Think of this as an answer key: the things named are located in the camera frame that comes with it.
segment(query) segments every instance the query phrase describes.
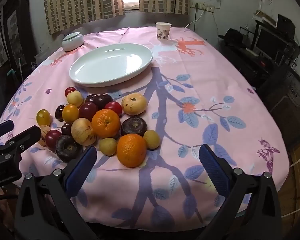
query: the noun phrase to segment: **computer monitor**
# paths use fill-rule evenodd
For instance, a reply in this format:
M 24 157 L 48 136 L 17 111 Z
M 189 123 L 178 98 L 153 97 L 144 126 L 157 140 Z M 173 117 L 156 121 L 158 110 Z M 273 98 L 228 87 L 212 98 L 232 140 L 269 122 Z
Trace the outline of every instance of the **computer monitor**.
M 266 57 L 280 63 L 283 57 L 282 51 L 287 47 L 287 43 L 277 35 L 271 33 L 267 29 L 262 28 L 256 44 Z

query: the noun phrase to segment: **dining table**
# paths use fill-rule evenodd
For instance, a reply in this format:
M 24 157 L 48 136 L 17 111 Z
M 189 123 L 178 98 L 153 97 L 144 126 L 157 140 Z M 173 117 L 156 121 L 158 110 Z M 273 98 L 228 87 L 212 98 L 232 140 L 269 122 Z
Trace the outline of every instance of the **dining table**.
M 148 47 L 152 62 L 136 77 L 109 87 L 89 88 L 71 80 L 69 69 L 75 60 L 117 43 Z M 111 71 L 111 66 L 95 67 Z M 14 129 L 0 137 L 0 145 L 38 125 L 36 114 L 41 109 L 51 114 L 51 129 L 61 130 L 63 122 L 54 113 L 59 105 L 68 104 L 68 87 L 75 87 L 84 98 L 107 93 L 119 103 L 130 93 L 141 93 L 148 106 L 140 117 L 161 140 L 136 168 L 123 166 L 115 155 L 103 155 L 96 141 L 97 161 L 78 195 L 71 198 L 86 222 L 153 232 L 208 225 L 225 197 L 217 193 L 199 160 L 202 144 L 246 174 L 269 172 L 277 190 L 288 175 L 281 132 L 254 89 L 216 48 L 187 28 L 171 28 L 166 41 L 157 38 L 156 27 L 90 33 L 79 48 L 58 49 L 11 98 L 0 123 L 12 120 Z M 123 114 L 121 123 L 127 118 Z M 36 143 L 22 153 L 22 177 L 14 183 L 20 187 L 29 172 L 43 176 L 65 166 L 56 153 Z M 246 194 L 239 214 L 249 199 Z

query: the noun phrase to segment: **tangerine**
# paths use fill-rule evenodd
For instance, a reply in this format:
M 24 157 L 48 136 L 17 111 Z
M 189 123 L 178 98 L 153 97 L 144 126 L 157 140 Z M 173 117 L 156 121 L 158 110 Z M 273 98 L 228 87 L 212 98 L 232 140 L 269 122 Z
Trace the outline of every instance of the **tangerine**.
M 146 158 L 147 144 L 138 134 L 127 134 L 119 139 L 117 157 L 128 168 L 138 167 Z
M 93 132 L 101 138 L 110 138 L 120 130 L 120 118 L 111 109 L 102 109 L 95 113 L 91 121 Z

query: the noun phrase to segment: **white oval plate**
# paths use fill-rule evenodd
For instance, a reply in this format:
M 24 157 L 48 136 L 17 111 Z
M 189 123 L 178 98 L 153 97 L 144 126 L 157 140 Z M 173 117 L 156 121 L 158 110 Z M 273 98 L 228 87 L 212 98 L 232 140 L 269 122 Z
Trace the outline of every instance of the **white oval plate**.
M 78 58 L 70 78 L 86 87 L 106 87 L 127 81 L 146 69 L 152 51 L 139 44 L 119 43 L 96 48 Z

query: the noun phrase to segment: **red cherry tomato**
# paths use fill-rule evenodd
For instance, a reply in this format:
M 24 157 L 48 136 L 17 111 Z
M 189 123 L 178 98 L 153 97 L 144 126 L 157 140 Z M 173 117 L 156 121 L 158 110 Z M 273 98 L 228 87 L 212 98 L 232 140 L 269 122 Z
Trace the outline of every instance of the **red cherry tomato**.
M 105 108 L 115 111 L 118 116 L 120 116 L 122 113 L 122 107 L 118 102 L 110 102 L 110 103 L 106 104 Z
M 71 92 L 71 91 L 75 91 L 76 89 L 74 87 L 68 87 L 65 91 L 65 96 L 67 97 L 67 95 Z

